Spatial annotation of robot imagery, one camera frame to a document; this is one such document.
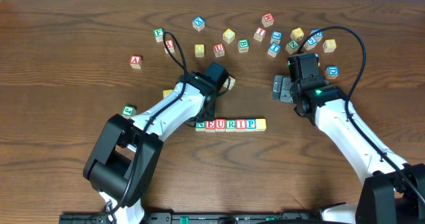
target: toy block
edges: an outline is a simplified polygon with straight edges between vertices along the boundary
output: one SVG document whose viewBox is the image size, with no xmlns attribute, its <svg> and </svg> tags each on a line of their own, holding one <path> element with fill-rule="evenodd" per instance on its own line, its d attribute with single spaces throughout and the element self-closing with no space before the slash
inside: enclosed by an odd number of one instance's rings
<svg viewBox="0 0 425 224">
<path fill-rule="evenodd" d="M 257 129 L 255 119 L 247 119 L 246 120 L 246 131 L 247 132 L 255 132 Z"/>
<path fill-rule="evenodd" d="M 132 107 L 132 106 L 128 106 L 128 105 L 124 106 L 124 108 L 122 109 L 122 113 L 121 113 L 121 115 L 124 118 L 131 118 L 132 116 L 134 116 L 134 114 L 135 114 L 135 108 Z"/>
<path fill-rule="evenodd" d="M 170 95 L 173 92 L 173 90 L 164 90 L 162 92 L 163 98 L 166 98 L 168 95 Z"/>
<path fill-rule="evenodd" d="M 246 120 L 245 119 L 236 120 L 236 131 L 237 132 L 245 132 L 246 131 Z"/>
<path fill-rule="evenodd" d="M 239 52 L 248 52 L 248 49 L 250 48 L 250 42 L 248 41 L 248 39 L 241 39 L 238 42 L 238 48 L 239 48 Z"/>
<path fill-rule="evenodd" d="M 205 131 L 205 121 L 204 122 L 196 122 L 195 123 L 196 131 Z"/>
<path fill-rule="evenodd" d="M 280 44 L 280 41 L 282 40 L 282 32 L 279 31 L 273 31 L 272 32 L 272 39 L 270 40 L 270 44 L 275 42 L 276 44 Z"/>
<path fill-rule="evenodd" d="M 339 75 L 338 66 L 328 66 L 325 70 L 326 79 L 336 79 Z"/>
<path fill-rule="evenodd" d="M 226 120 L 226 132 L 236 131 L 236 120 Z"/>
<path fill-rule="evenodd" d="M 174 53 L 174 42 L 173 40 L 166 40 L 165 44 L 167 44 L 168 49 L 170 50 L 171 53 Z"/>
<path fill-rule="evenodd" d="M 214 121 L 205 121 L 205 131 L 206 132 L 215 132 L 215 122 Z"/>
<path fill-rule="evenodd" d="M 226 131 L 226 120 L 217 118 L 215 120 L 215 132 L 225 132 Z"/>
<path fill-rule="evenodd" d="M 293 41 L 300 41 L 304 37 L 304 32 L 301 28 L 296 28 L 291 32 L 291 39 Z"/>
<path fill-rule="evenodd" d="M 232 31 L 231 29 L 227 29 L 223 33 L 223 40 L 226 41 L 228 44 L 230 44 L 235 37 L 236 37 L 236 33 Z"/>
<path fill-rule="evenodd" d="M 256 131 L 266 131 L 267 124 L 265 118 L 257 118 L 255 119 Z"/>
<path fill-rule="evenodd" d="M 311 32 L 310 32 L 310 34 L 312 34 L 313 32 L 316 32 L 316 31 L 318 31 L 319 29 L 313 29 Z M 318 32 L 317 34 L 315 34 L 314 36 L 313 36 L 316 40 L 317 40 L 317 42 L 319 42 L 319 41 L 321 41 L 321 39 L 323 38 L 323 32 Z"/>
<path fill-rule="evenodd" d="M 192 22 L 192 26 L 197 31 L 201 31 L 205 27 L 205 20 L 202 17 L 196 17 Z"/>
<path fill-rule="evenodd" d="M 337 48 L 337 43 L 335 42 L 334 39 L 326 40 L 323 43 L 323 51 L 325 51 L 325 53 L 333 52 L 336 48 Z"/>
<path fill-rule="evenodd" d="M 204 56 L 205 56 L 204 44 L 195 45 L 195 57 L 204 57 Z"/>
<path fill-rule="evenodd" d="M 157 42 L 162 42 L 162 36 L 164 35 L 164 30 L 162 28 L 154 29 L 153 34 Z"/>
<path fill-rule="evenodd" d="M 268 49 L 267 53 L 271 56 L 271 57 L 276 57 L 276 55 L 278 55 L 279 51 L 280 51 L 281 46 L 276 44 L 276 43 L 272 43 L 270 45 L 270 48 Z"/>
<path fill-rule="evenodd" d="M 255 30 L 254 33 L 254 39 L 256 39 L 257 41 L 263 41 L 263 38 L 266 36 L 267 31 L 265 29 L 261 29 L 260 27 L 258 27 Z"/>
<path fill-rule="evenodd" d="M 292 55 L 294 52 L 296 52 L 299 48 L 299 44 L 296 41 L 290 41 L 287 45 L 286 45 L 286 51 Z"/>
<path fill-rule="evenodd" d="M 141 56 L 132 55 L 131 59 L 130 59 L 130 65 L 131 65 L 132 68 L 141 69 Z"/>
<path fill-rule="evenodd" d="M 224 56 L 224 52 L 225 52 L 225 49 L 224 49 L 223 43 L 214 45 L 214 55 L 216 58 Z"/>
<path fill-rule="evenodd" d="M 314 37 L 310 37 L 310 39 L 308 39 L 307 42 L 305 42 L 304 48 L 309 51 L 312 48 L 314 48 L 316 45 L 317 45 L 317 40 Z"/>
<path fill-rule="evenodd" d="M 274 17 L 271 13 L 265 14 L 261 18 L 261 22 L 263 23 L 264 27 L 269 27 L 269 26 L 273 25 Z"/>
<path fill-rule="evenodd" d="M 236 79 L 235 79 L 235 78 L 233 78 L 233 77 L 231 77 L 230 75 L 229 75 L 229 78 L 228 78 L 228 79 L 226 79 L 226 81 L 224 82 L 224 84 L 223 84 L 223 88 L 227 88 L 228 80 L 229 80 L 229 79 L 230 79 L 230 85 L 229 85 L 228 89 L 229 89 L 229 90 L 231 90 L 231 89 L 233 88 L 233 86 L 234 86 L 234 83 L 236 82 Z"/>
</svg>

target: row of letter blocks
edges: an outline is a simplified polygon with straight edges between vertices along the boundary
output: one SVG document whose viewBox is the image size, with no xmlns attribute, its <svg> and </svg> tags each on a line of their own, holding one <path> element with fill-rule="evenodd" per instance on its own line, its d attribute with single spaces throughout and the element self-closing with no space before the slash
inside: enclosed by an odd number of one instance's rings
<svg viewBox="0 0 425 224">
<path fill-rule="evenodd" d="M 250 119 L 216 119 L 214 121 L 196 122 L 196 131 L 206 132 L 259 132 L 267 128 L 265 118 Z"/>
</svg>

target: wood grain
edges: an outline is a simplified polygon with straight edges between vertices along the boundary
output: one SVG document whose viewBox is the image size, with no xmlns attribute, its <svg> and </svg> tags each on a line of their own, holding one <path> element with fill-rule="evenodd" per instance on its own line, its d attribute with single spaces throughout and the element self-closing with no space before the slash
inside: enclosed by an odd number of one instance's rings
<svg viewBox="0 0 425 224">
<path fill-rule="evenodd" d="M 262 43 L 261 15 L 276 20 Z M 236 77 L 216 116 L 265 117 L 264 133 L 206 134 L 182 126 L 166 142 L 146 208 L 176 212 L 281 211 L 356 203 L 361 185 L 335 144 L 270 97 L 274 76 L 287 74 L 287 53 L 267 55 L 270 31 L 344 25 L 367 46 L 367 67 L 353 96 L 363 120 L 412 164 L 424 161 L 425 6 L 401 0 L 4 0 L 0 3 L 0 223 L 57 223 L 64 212 L 96 212 L 103 202 L 82 168 L 106 120 L 130 103 L 139 112 L 174 87 L 181 69 L 155 42 L 163 27 L 178 38 L 190 70 L 217 60 Z M 196 16 L 206 19 L 201 32 Z M 214 58 L 213 44 L 231 28 L 248 38 Z M 361 50 L 343 31 L 338 48 L 320 55 L 331 83 L 348 90 Z M 195 58 L 196 43 L 206 45 Z M 134 72 L 131 55 L 143 55 Z"/>
</svg>

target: wooden cube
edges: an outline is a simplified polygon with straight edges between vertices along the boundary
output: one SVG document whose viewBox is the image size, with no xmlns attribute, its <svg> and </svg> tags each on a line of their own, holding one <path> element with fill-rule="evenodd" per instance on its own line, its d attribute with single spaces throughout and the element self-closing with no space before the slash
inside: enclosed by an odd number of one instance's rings
<svg viewBox="0 0 425 224">
<path fill-rule="evenodd" d="M 202 17 L 196 17 L 192 22 L 192 26 L 197 31 L 201 31 L 205 27 L 205 20 Z"/>
<path fill-rule="evenodd" d="M 204 56 L 205 56 L 204 44 L 195 45 L 195 57 L 204 57 Z"/>
<path fill-rule="evenodd" d="M 296 28 L 291 32 L 291 39 L 293 41 L 300 41 L 304 37 L 304 32 L 301 28 Z"/>
<path fill-rule="evenodd" d="M 294 52 L 296 52 L 299 48 L 299 44 L 296 41 L 290 41 L 287 45 L 286 45 L 286 51 L 292 55 Z"/>
<path fill-rule="evenodd" d="M 196 131 L 205 131 L 205 122 L 196 122 L 195 123 Z"/>
<path fill-rule="evenodd" d="M 314 37 L 310 37 L 310 39 L 308 39 L 307 42 L 305 42 L 304 48 L 309 51 L 312 48 L 314 48 L 316 45 L 317 45 L 317 40 Z"/>
<path fill-rule="evenodd" d="M 273 31 L 272 32 L 272 39 L 270 39 L 270 44 L 275 42 L 276 44 L 280 44 L 280 41 L 282 40 L 282 32 L 279 31 Z"/>
<path fill-rule="evenodd" d="M 256 131 L 266 131 L 267 124 L 265 118 L 257 118 L 255 119 Z"/>
<path fill-rule="evenodd" d="M 236 120 L 226 120 L 226 132 L 236 131 Z"/>
<path fill-rule="evenodd" d="M 174 42 L 172 39 L 166 40 L 165 44 L 167 44 L 168 49 L 170 50 L 171 53 L 174 53 Z"/>
<path fill-rule="evenodd" d="M 122 109 L 121 115 L 124 118 L 131 118 L 135 114 L 135 108 L 133 106 L 125 105 Z"/>
<path fill-rule="evenodd" d="M 318 31 L 319 29 L 314 29 L 314 30 L 312 30 L 311 32 L 310 32 L 310 34 L 312 34 L 313 32 L 316 32 L 316 31 Z M 321 39 L 323 38 L 323 32 L 318 32 L 317 34 L 315 34 L 314 36 L 313 36 L 316 40 L 317 40 L 317 42 L 319 42 L 319 41 L 321 41 Z"/>
<path fill-rule="evenodd" d="M 335 42 L 334 39 L 326 40 L 323 43 L 323 51 L 325 51 L 325 53 L 333 52 L 336 48 L 337 48 L 337 43 Z"/>
<path fill-rule="evenodd" d="M 215 122 L 214 121 L 205 121 L 205 131 L 206 132 L 215 132 Z"/>
<path fill-rule="evenodd" d="M 228 44 L 230 44 L 235 37 L 236 37 L 236 33 L 232 31 L 231 29 L 227 29 L 223 33 L 223 40 L 226 41 Z"/>
<path fill-rule="evenodd" d="M 164 90 L 162 92 L 163 98 L 166 98 L 168 95 L 170 95 L 173 92 L 173 90 Z"/>
<path fill-rule="evenodd" d="M 216 58 L 224 56 L 224 52 L 225 52 L 225 49 L 224 49 L 223 43 L 214 45 L 214 55 Z"/>
<path fill-rule="evenodd" d="M 229 80 L 229 79 L 230 79 L 230 85 L 229 85 L 228 89 L 229 89 L 229 90 L 231 90 L 231 89 L 233 88 L 233 86 L 234 86 L 234 83 L 236 82 L 236 79 L 235 79 L 235 78 L 233 78 L 233 77 L 231 77 L 230 75 L 229 75 L 229 78 L 228 78 L 228 79 L 226 79 L 226 81 L 224 82 L 223 87 L 224 87 L 224 88 L 227 88 L 228 80 Z"/>
<path fill-rule="evenodd" d="M 225 132 L 226 131 L 226 120 L 217 118 L 215 120 L 215 132 Z"/>
<path fill-rule="evenodd" d="M 236 132 L 245 132 L 246 131 L 246 120 L 237 119 L 236 120 Z"/>
<path fill-rule="evenodd" d="M 267 31 L 265 29 L 258 27 L 255 30 L 254 39 L 261 42 L 261 41 L 263 41 L 263 38 L 266 36 L 266 33 L 267 33 Z"/>
<path fill-rule="evenodd" d="M 132 55 L 130 59 L 130 66 L 132 68 L 138 68 L 141 69 L 141 56 L 139 55 Z"/>
<path fill-rule="evenodd" d="M 270 25 L 273 25 L 274 17 L 271 13 L 265 14 L 261 18 L 261 22 L 263 23 L 264 27 L 269 27 Z"/>
<path fill-rule="evenodd" d="M 280 51 L 280 45 L 278 45 L 278 44 L 276 44 L 276 43 L 272 43 L 271 45 L 270 45 L 270 47 L 268 48 L 268 54 L 271 56 L 271 57 L 276 57 L 276 55 L 278 55 L 278 53 L 279 53 L 279 51 Z"/>
<path fill-rule="evenodd" d="M 326 79 L 336 79 L 339 75 L 338 66 L 328 66 L 325 70 Z"/>
<path fill-rule="evenodd" d="M 153 34 L 157 42 L 162 42 L 162 36 L 164 35 L 164 30 L 162 28 L 154 29 Z"/>
<path fill-rule="evenodd" d="M 248 52 L 248 49 L 250 48 L 250 42 L 248 39 L 240 39 L 238 42 L 238 48 L 239 52 Z"/>
<path fill-rule="evenodd" d="M 257 129 L 255 119 L 247 119 L 246 120 L 246 131 L 247 132 L 255 132 Z"/>
</svg>

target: brown wooden tabletop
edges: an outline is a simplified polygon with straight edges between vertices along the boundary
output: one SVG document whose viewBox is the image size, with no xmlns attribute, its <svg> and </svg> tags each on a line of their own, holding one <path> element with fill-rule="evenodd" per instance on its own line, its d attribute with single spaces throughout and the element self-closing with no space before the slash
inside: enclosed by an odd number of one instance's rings
<svg viewBox="0 0 425 224">
<path fill-rule="evenodd" d="M 261 16 L 273 26 L 253 39 Z M 198 32 L 196 16 L 206 20 Z M 182 70 L 155 41 L 171 31 L 189 70 L 212 61 L 236 77 L 216 116 L 267 119 L 255 133 L 210 134 L 181 126 L 165 142 L 147 209 L 175 212 L 279 212 L 356 203 L 361 184 L 336 145 L 293 104 L 271 99 L 277 74 L 288 74 L 283 49 L 267 55 L 270 33 L 343 25 L 367 47 L 367 67 L 352 102 L 362 119 L 410 163 L 425 161 L 425 6 L 401 0 L 3 0 L 0 3 L 0 223 L 57 223 L 62 212 L 97 212 L 103 200 L 82 168 L 109 117 L 125 104 L 138 112 L 174 88 Z M 236 41 L 215 58 L 213 45 L 231 28 Z M 320 70 L 337 65 L 331 84 L 348 92 L 361 49 L 344 31 L 327 31 L 337 49 Z M 240 54 L 237 39 L 248 38 Z M 206 56 L 195 58 L 194 45 Z M 143 55 L 134 72 L 131 55 Z"/>
</svg>

